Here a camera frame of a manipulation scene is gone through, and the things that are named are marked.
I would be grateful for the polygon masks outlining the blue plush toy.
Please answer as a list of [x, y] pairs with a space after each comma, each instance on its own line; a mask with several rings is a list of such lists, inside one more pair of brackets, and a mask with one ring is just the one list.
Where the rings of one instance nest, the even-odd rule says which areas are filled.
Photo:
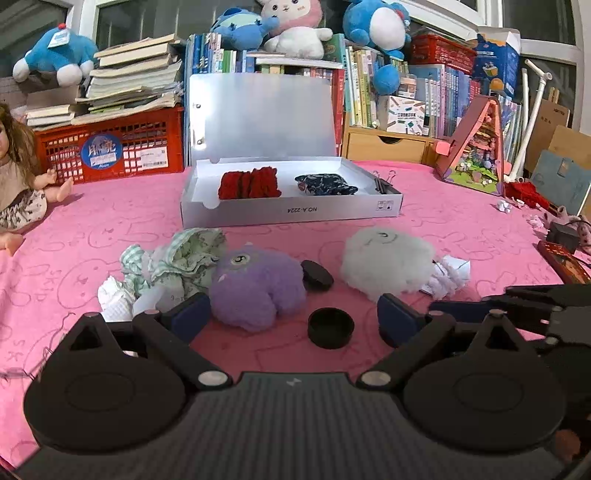
[[230, 7], [211, 26], [211, 33], [221, 35], [224, 49], [252, 51], [259, 49], [264, 38], [280, 26], [276, 16], [263, 18], [255, 12]]
[[13, 66], [12, 76], [24, 82], [32, 72], [55, 74], [62, 87], [79, 85], [94, 69], [95, 43], [72, 32], [65, 23], [48, 30], [31, 50]]

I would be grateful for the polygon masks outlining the brown haired doll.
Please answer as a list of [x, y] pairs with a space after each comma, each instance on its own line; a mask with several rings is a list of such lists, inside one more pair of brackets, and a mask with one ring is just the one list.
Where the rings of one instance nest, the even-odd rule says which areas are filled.
[[74, 182], [57, 185], [57, 172], [40, 171], [35, 136], [1, 103], [1, 249], [13, 256], [24, 242], [24, 232], [41, 222], [48, 206], [62, 203]]

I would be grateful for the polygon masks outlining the small white paper scrap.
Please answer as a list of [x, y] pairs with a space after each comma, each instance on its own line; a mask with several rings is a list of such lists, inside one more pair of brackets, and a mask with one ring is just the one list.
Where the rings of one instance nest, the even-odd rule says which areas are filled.
[[496, 204], [496, 209], [502, 213], [508, 214], [512, 211], [512, 205], [505, 200], [499, 200]]

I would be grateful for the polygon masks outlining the white pipe stand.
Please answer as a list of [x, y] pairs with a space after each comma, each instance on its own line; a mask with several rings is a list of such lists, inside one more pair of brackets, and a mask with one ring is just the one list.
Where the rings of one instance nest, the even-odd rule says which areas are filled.
[[[527, 148], [529, 146], [537, 116], [541, 107], [546, 85], [553, 79], [550, 72], [546, 72], [538, 67], [533, 61], [527, 59], [525, 61], [526, 67], [522, 69], [522, 81], [523, 81], [523, 107], [524, 107], [524, 122], [525, 125], [522, 128], [522, 141], [517, 153], [517, 157], [511, 167], [508, 174], [504, 176], [506, 182], [515, 182], [518, 177], [523, 174], [525, 166]], [[528, 71], [531, 70], [538, 77], [539, 83], [536, 90], [533, 106], [529, 106], [529, 80]]]

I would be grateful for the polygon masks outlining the row of upright books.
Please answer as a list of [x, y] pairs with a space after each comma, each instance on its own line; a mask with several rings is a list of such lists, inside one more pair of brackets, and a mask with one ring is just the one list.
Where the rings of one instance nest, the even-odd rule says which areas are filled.
[[231, 133], [263, 138], [287, 131], [287, 144], [321, 144], [315, 155], [339, 156], [346, 105], [346, 69], [339, 62], [223, 49], [221, 35], [189, 37], [184, 79], [185, 151], [204, 151], [213, 131], [204, 114], [228, 113]]

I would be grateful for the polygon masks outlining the blue plush toy left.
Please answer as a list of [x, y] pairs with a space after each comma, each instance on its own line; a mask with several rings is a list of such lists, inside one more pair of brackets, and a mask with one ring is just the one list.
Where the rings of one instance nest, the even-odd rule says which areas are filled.
[[12, 76], [24, 82], [32, 72], [55, 74], [62, 87], [79, 85], [94, 69], [95, 43], [72, 32], [65, 23], [48, 30], [31, 50], [13, 66]]

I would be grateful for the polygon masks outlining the white crumpled paper cloth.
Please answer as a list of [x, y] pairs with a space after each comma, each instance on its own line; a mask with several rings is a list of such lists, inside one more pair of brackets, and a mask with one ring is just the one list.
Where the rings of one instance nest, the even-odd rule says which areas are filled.
[[464, 288], [471, 277], [471, 261], [446, 255], [433, 262], [433, 272], [429, 281], [420, 291], [435, 300], [455, 295]]

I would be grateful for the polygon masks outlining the red plastic crate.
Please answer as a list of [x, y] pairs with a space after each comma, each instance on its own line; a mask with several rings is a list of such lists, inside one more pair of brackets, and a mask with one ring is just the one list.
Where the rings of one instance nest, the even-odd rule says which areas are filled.
[[163, 108], [35, 133], [41, 168], [68, 179], [102, 180], [183, 170], [183, 107]]

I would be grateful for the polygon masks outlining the green checked cloth garment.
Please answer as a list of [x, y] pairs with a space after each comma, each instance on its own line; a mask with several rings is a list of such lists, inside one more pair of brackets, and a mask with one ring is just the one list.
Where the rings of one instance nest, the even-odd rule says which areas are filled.
[[168, 311], [205, 293], [225, 247], [225, 235], [218, 228], [182, 230], [153, 250], [137, 244], [127, 247], [119, 258], [125, 317], [155, 308]]

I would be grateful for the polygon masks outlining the black round lid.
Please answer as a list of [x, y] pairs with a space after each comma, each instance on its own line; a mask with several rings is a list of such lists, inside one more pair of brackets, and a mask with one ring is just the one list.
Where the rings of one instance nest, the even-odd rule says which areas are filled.
[[304, 287], [308, 291], [329, 291], [335, 283], [332, 274], [315, 261], [301, 261], [301, 269], [304, 272]]
[[351, 341], [355, 327], [355, 321], [345, 310], [320, 308], [308, 316], [308, 339], [323, 349], [341, 349]]

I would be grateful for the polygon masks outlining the red basket on books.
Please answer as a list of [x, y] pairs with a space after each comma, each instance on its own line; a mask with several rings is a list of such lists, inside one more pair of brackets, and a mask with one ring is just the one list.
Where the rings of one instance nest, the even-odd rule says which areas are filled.
[[415, 35], [411, 42], [410, 64], [441, 64], [466, 74], [473, 72], [476, 52], [466, 44], [444, 36], [425, 33]]

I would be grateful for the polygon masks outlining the black binder clips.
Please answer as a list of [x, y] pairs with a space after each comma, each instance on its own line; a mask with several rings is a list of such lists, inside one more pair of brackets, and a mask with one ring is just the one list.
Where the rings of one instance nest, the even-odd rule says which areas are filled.
[[376, 191], [378, 193], [382, 195], [394, 193], [394, 186], [392, 185], [392, 181], [397, 176], [397, 172], [394, 169], [391, 169], [385, 178], [381, 176], [378, 170], [373, 171], [373, 176], [375, 180]]

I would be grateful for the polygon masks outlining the blue white plush right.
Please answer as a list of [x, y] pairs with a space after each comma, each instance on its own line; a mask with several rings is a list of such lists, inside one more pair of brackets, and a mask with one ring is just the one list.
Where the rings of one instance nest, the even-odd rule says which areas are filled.
[[394, 95], [400, 86], [400, 74], [390, 60], [404, 59], [410, 23], [407, 9], [397, 2], [359, 0], [349, 3], [346, 9], [342, 19], [346, 38], [356, 45], [380, 50], [389, 58], [374, 73], [373, 85], [380, 96]]

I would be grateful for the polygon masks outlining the black round lid front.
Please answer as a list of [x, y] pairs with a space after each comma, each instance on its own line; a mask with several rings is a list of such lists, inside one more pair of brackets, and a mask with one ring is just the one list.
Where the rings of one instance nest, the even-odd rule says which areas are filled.
[[341, 349], [351, 341], [355, 327], [355, 321], [345, 310], [320, 308], [308, 316], [308, 339], [323, 349]]

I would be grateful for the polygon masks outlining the blue carton box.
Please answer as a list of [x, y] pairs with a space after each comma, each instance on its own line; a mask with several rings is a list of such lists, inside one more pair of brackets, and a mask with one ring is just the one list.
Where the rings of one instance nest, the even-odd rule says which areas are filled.
[[481, 27], [474, 50], [473, 77], [486, 92], [513, 98], [520, 65], [520, 32], [512, 28]]

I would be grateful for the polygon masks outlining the dark blue patterned cloth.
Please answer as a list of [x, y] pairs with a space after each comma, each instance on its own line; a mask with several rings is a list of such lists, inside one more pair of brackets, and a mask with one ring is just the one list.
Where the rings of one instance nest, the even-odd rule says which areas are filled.
[[294, 178], [297, 187], [312, 196], [355, 195], [358, 187], [349, 185], [339, 174], [305, 174]]

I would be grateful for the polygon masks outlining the white open storage box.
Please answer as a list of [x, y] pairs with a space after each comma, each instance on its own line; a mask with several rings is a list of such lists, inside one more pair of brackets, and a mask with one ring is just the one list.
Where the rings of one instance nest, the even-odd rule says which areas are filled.
[[[180, 199], [184, 228], [230, 227], [293, 222], [390, 218], [400, 214], [403, 195], [398, 190], [382, 195], [376, 191], [372, 173], [353, 162], [332, 155], [315, 155], [321, 144], [312, 139], [308, 147], [287, 144], [287, 131], [263, 138], [259, 132], [231, 133], [228, 113], [216, 107], [204, 114], [213, 138], [204, 151], [186, 152], [189, 176]], [[221, 177], [230, 171], [276, 168], [281, 196], [277, 198], [221, 200], [217, 192]], [[294, 178], [305, 174], [339, 174], [349, 185], [358, 187], [355, 195], [312, 196], [297, 187]]]

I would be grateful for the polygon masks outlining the pink white rabbit plush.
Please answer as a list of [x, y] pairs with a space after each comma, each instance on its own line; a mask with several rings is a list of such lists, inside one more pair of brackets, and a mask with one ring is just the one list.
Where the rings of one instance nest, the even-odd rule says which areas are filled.
[[324, 43], [332, 39], [332, 30], [321, 28], [322, 5], [318, 0], [263, 0], [260, 15], [276, 19], [279, 25], [271, 30], [263, 50], [290, 58], [322, 60]]

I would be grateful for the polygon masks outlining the red knitted item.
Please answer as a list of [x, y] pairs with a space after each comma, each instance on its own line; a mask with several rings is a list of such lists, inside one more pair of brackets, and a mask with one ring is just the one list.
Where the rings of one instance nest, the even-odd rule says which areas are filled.
[[230, 171], [221, 177], [221, 200], [277, 198], [281, 196], [276, 168], [266, 166], [252, 171]]

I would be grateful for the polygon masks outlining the pink triangular toy house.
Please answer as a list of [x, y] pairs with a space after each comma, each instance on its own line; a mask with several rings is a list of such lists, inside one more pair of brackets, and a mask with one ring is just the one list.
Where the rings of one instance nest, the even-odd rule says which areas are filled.
[[435, 170], [447, 183], [485, 194], [504, 194], [501, 109], [491, 96], [476, 96], [457, 126], [449, 152], [440, 154]]

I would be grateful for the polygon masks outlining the white patterned small box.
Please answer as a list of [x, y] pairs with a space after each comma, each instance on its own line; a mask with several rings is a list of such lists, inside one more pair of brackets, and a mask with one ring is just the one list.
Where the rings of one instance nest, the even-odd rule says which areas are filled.
[[424, 134], [424, 102], [399, 96], [381, 96], [377, 112], [381, 130], [417, 136]]

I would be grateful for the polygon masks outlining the purple fluffy plush toy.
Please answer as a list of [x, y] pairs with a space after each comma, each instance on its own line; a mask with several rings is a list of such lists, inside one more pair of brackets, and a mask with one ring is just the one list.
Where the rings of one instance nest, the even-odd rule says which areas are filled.
[[304, 271], [286, 253], [245, 245], [219, 258], [208, 297], [219, 322], [249, 332], [264, 331], [277, 317], [304, 307]]

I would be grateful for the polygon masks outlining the black round lid rear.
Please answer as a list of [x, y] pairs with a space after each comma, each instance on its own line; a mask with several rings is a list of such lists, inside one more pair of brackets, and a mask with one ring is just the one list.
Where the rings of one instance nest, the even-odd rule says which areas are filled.
[[301, 261], [301, 269], [304, 272], [304, 287], [308, 291], [329, 291], [335, 283], [332, 274], [315, 261]]

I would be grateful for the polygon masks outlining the red fabric item right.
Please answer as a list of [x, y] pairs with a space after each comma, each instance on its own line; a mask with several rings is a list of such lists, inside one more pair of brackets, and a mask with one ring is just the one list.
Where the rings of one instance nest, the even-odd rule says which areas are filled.
[[505, 182], [504, 191], [507, 198], [521, 200], [530, 208], [548, 209], [550, 207], [550, 202], [529, 181]]

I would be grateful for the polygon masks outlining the row of books right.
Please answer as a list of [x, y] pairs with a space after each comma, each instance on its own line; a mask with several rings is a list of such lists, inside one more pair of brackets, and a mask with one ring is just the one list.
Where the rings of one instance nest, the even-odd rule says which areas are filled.
[[[382, 66], [382, 59], [371, 50], [349, 49], [355, 79], [353, 107], [346, 128], [363, 127], [381, 130], [378, 121], [377, 94], [372, 81], [374, 73]], [[401, 83], [394, 95], [424, 102], [426, 105], [424, 137], [435, 140], [437, 153], [439, 142], [449, 140], [473, 99], [484, 92], [479, 80], [452, 67], [412, 65], [393, 59], [392, 64], [400, 74]]]

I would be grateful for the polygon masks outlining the stack of books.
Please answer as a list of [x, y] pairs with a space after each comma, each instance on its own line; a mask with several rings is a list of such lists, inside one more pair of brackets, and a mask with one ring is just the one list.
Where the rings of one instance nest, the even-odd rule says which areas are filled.
[[89, 77], [66, 88], [57, 84], [66, 97], [29, 106], [26, 123], [34, 129], [84, 125], [171, 108], [182, 94], [184, 46], [169, 34], [98, 49]]

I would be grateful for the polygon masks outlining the white fluffy plush toy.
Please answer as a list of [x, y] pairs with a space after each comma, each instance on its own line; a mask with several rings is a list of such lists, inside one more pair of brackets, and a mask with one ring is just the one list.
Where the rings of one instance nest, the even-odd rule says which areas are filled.
[[432, 275], [435, 258], [435, 248], [421, 238], [389, 228], [363, 228], [346, 240], [341, 277], [377, 301], [386, 293], [419, 291]]

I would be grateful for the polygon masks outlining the blue plush toy middle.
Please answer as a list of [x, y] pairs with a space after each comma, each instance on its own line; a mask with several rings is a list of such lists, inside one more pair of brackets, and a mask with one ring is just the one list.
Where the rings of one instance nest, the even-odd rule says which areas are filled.
[[252, 51], [259, 49], [264, 38], [280, 26], [276, 16], [263, 18], [255, 12], [230, 7], [211, 26], [211, 33], [221, 35], [224, 49]]

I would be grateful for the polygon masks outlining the wooden drawer box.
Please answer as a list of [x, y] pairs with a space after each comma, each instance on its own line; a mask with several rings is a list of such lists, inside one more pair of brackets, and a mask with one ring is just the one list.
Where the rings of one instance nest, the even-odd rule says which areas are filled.
[[430, 137], [348, 127], [342, 139], [342, 157], [351, 161], [394, 161], [434, 167], [437, 153]]

